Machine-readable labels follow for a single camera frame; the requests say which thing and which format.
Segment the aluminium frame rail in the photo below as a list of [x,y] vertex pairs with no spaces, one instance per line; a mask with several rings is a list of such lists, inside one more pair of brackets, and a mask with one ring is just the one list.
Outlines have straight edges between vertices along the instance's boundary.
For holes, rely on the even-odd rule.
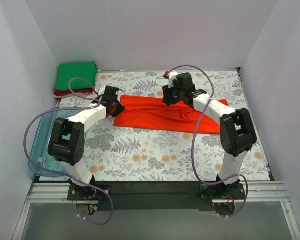
[[[106,182],[93,222],[87,203],[65,182],[34,183],[17,225],[16,240],[300,240],[283,182],[252,181],[230,206],[206,199],[198,182]],[[106,225],[95,222],[108,220]]]

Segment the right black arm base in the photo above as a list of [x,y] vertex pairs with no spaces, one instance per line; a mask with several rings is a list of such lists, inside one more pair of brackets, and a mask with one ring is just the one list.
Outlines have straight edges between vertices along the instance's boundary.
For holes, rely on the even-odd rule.
[[207,186],[201,184],[195,190],[195,193],[201,200],[244,200],[246,197],[244,186],[239,184],[237,186]]

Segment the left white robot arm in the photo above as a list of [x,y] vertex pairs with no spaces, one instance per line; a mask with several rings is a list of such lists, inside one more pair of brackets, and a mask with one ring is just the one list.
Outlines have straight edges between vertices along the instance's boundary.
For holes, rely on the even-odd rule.
[[86,133],[107,117],[115,118],[125,111],[118,99],[120,88],[106,85],[100,91],[87,109],[55,120],[48,144],[48,154],[65,167],[70,182],[80,186],[79,194],[85,200],[93,199],[97,193],[91,184],[93,175],[83,160]]

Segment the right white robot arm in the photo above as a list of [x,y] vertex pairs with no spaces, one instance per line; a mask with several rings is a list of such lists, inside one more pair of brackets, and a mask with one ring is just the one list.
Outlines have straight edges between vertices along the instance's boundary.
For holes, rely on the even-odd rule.
[[167,71],[164,78],[168,80],[162,88],[164,104],[171,106],[182,102],[219,125],[223,163],[216,181],[204,185],[209,195],[222,199],[231,197],[239,189],[243,161],[257,142],[250,112],[246,108],[229,107],[213,99],[206,91],[197,89],[188,72]]

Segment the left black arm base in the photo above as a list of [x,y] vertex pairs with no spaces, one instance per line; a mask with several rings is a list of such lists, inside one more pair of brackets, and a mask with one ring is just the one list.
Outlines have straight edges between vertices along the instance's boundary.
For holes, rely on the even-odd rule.
[[68,201],[98,201],[108,200],[108,197],[99,190],[88,186],[78,186],[71,184],[68,190]]

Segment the folded pink t-shirt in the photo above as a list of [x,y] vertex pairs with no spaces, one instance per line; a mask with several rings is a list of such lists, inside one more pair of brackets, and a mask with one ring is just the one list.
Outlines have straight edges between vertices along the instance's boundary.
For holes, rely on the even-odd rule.
[[64,99],[72,96],[86,97],[88,94],[89,94],[88,92],[77,92],[73,94],[71,92],[66,91],[66,92],[55,92],[53,97],[55,99]]

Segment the floral patterned table mat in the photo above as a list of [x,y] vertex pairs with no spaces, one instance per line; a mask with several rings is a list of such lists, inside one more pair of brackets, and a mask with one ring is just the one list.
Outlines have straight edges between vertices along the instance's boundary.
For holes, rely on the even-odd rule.
[[[216,99],[235,108],[248,109],[237,71],[208,71]],[[167,84],[163,72],[99,72],[96,88],[117,87],[127,96],[162,98]],[[115,127],[107,118],[86,134],[83,161],[97,181],[197,181],[191,161],[190,133]],[[204,181],[215,181],[223,165],[220,136],[197,134],[195,168]],[[241,174],[248,181],[269,181],[267,161],[257,142],[244,158]]]

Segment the clear teal plastic bin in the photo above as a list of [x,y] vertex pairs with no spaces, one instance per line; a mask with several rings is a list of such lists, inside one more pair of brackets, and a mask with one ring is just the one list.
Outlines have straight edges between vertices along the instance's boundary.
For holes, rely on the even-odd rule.
[[29,163],[29,169],[36,176],[54,178],[60,176],[56,172],[63,174],[67,173],[66,168],[62,163],[56,161],[54,157],[48,154],[48,145],[55,120],[58,118],[67,119],[80,112],[81,110],[79,107],[66,107],[64,110],[60,107],[56,107],[54,108],[54,112],[46,113],[38,119],[38,126],[29,155],[37,165],[52,170],[53,172],[44,171],[32,163]]

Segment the orange t-shirt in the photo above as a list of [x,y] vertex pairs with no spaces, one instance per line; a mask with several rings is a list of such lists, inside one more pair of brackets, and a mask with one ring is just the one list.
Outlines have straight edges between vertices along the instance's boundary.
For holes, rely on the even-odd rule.
[[121,100],[124,112],[114,119],[114,126],[194,133],[201,113],[179,102],[167,106],[163,99],[126,95]]

